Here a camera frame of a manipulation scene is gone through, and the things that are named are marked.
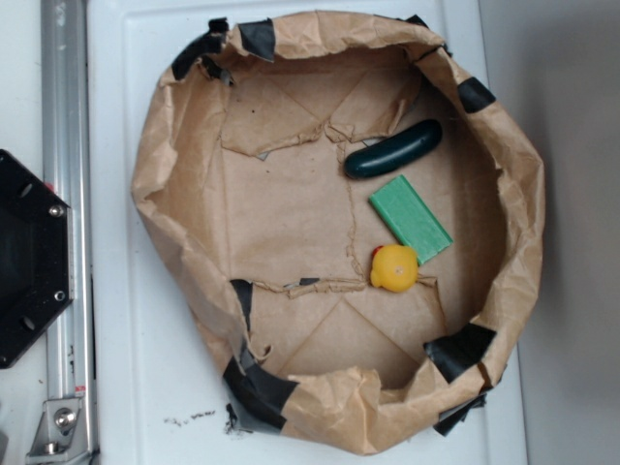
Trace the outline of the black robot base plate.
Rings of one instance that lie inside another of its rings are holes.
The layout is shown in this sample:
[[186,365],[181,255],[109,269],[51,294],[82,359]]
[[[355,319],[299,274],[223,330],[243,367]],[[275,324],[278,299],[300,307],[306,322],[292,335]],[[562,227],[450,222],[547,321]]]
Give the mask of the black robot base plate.
[[72,302],[71,208],[1,151],[1,367],[9,369]]

